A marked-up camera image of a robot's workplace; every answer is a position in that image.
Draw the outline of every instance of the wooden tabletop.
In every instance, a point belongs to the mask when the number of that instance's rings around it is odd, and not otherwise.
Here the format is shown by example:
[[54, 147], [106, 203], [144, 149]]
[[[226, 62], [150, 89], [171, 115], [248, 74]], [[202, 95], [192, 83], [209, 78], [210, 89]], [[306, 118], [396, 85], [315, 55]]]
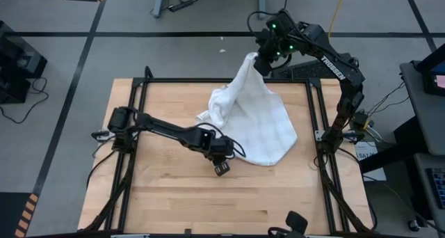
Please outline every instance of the wooden tabletop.
[[[145, 113], [183, 127], [195, 124], [195, 116], [208, 109], [213, 89], [223, 84], [150, 84]], [[144, 132], [140, 135], [133, 174], [125, 232], [194, 234], [266, 234], [271, 226], [286, 228], [290, 210], [309, 221], [307, 234], [328, 234], [320, 173], [313, 165], [316, 156], [313, 130], [304, 84], [268, 84], [279, 93], [297, 132], [297, 143], [275, 166], [230, 161], [231, 170], [217, 177], [211, 162], [178, 142]], [[322, 80], [323, 96], [330, 122], [340, 98], [336, 80]], [[106, 110], [104, 126], [113, 109], [128, 104], [131, 79], [116, 79]], [[314, 104], [318, 109], [316, 91]], [[321, 118], [318, 113], [318, 124]], [[354, 152], [352, 144], [342, 147]], [[106, 144], [95, 164], [111, 150]], [[79, 228], [86, 227], [109, 199], [117, 155], [92, 175]], [[359, 167], [348, 155], [337, 152], [337, 165], [346, 202], [369, 228], [369, 206]], [[337, 204], [333, 200], [337, 230], [341, 230]], [[113, 227], [117, 227], [120, 202], [116, 204]]]

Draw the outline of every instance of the gray floor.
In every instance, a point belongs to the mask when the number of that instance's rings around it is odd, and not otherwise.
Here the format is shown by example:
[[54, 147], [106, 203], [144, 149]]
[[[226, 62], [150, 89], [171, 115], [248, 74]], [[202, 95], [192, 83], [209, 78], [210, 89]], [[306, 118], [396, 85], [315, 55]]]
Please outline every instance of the gray floor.
[[[442, 0], [415, 0], [433, 33], [445, 33]], [[284, 0], [268, 0], [268, 9], [277, 10]], [[162, 18], [150, 14], [154, 0], [107, 0], [99, 21], [102, 32], [180, 32], [247, 31], [245, 19], [257, 9], [257, 0], [201, 0]], [[328, 28], [337, 0], [289, 0], [295, 20], [317, 23]], [[98, 3], [63, 0], [0, 0], [0, 19], [15, 31], [88, 32]], [[260, 29], [264, 22], [252, 20]], [[407, 0], [344, 0], [334, 25], [335, 32], [421, 33]], [[26, 38], [49, 64], [50, 98], [36, 107], [23, 125], [0, 118], [0, 191], [31, 192], [47, 153], [60, 110], [79, 61], [86, 38]], [[435, 38], [435, 44], [445, 43]], [[430, 53], [423, 38], [333, 38], [338, 51], [348, 51], [360, 60], [366, 77], [364, 109], [370, 109], [399, 85], [398, 66]], [[76, 230], [85, 196], [85, 181], [92, 166], [91, 152], [96, 143], [90, 133], [98, 130], [115, 78], [141, 76], [149, 65], [155, 77], [233, 77], [244, 56], [256, 51], [254, 38], [94, 38], [56, 153], [49, 169], [28, 235], [45, 235]], [[307, 57], [297, 55], [293, 62]], [[7, 113], [20, 118], [38, 100], [30, 95], [26, 104], [6, 106]], [[407, 97], [400, 89], [389, 102]], [[375, 114], [375, 128], [388, 141], [392, 130], [414, 115], [408, 102]], [[406, 171], [400, 164], [385, 168], [389, 184], [406, 199], [412, 193]], [[406, 222], [414, 215], [393, 195], [376, 184], [367, 185], [369, 198], [378, 215], [378, 231], [385, 234], [436, 237], [431, 229], [413, 233]]]

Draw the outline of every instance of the yellow cable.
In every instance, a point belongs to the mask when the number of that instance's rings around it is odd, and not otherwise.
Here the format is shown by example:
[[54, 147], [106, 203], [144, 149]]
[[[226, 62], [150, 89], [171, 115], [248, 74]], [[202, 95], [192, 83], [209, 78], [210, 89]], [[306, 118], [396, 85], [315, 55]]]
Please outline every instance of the yellow cable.
[[343, 0], [339, 0], [339, 3], [337, 4], [337, 8], [335, 9], [334, 16], [332, 17], [332, 20], [331, 20], [331, 25], [329, 25], [329, 33], [327, 33], [327, 36], [328, 36], [329, 38], [331, 37], [332, 26], [334, 26], [335, 17], [337, 16], [337, 13], [338, 13], [339, 10], [340, 10], [340, 5], [341, 5], [341, 2], [342, 2], [342, 1], [343, 1]]

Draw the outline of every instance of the white cloth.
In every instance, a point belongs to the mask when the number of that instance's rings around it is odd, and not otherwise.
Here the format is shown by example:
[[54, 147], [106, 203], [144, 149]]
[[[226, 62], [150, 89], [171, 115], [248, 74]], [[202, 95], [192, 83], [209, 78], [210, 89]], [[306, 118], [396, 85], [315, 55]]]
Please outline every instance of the white cloth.
[[235, 152], [237, 157], [272, 166], [289, 151], [297, 134], [280, 95], [270, 91], [254, 69], [256, 56], [248, 54], [235, 79], [212, 92], [209, 110], [198, 115], [197, 121], [211, 123], [239, 142], [247, 157]]

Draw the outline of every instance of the floor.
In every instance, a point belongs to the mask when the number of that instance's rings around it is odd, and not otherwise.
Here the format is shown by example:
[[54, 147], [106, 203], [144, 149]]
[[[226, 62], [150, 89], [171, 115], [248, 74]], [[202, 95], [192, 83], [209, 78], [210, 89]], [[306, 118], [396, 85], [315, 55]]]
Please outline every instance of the floor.
[[[287, 9], [294, 20], [328, 29], [337, 1], [289, 0]], [[362, 108], [370, 109], [399, 85], [401, 63], [422, 59], [445, 43], [442, 1], [343, 0], [331, 43], [360, 60], [366, 77]], [[102, 125], [115, 78], [142, 76], [146, 65], [155, 77], [234, 77], [244, 56], [257, 51], [245, 24], [257, 0], [200, 0], [176, 13], [165, 11], [160, 19], [149, 13], [153, 4], [0, 0], [0, 20], [48, 59], [43, 76], [49, 81], [49, 99], [21, 125], [0, 118], [1, 128], [7, 129], [0, 132], [0, 192], [40, 195], [28, 236], [76, 230], [92, 167], [90, 154], [97, 145], [90, 133]], [[267, 0], [269, 11], [283, 5], [284, 0]], [[257, 30], [263, 25], [252, 20]], [[293, 62], [308, 59], [299, 56]], [[400, 89], [389, 101], [406, 97]], [[37, 100], [38, 95], [30, 95], [26, 104], [5, 109], [21, 118]], [[383, 138], [393, 141], [392, 130], [413, 115], [407, 101], [373, 119]], [[408, 199], [406, 171], [399, 165], [385, 168], [388, 183]], [[414, 215], [378, 184], [366, 188], [377, 212], [377, 231], [437, 236], [429, 228], [410, 232], [406, 222]]]

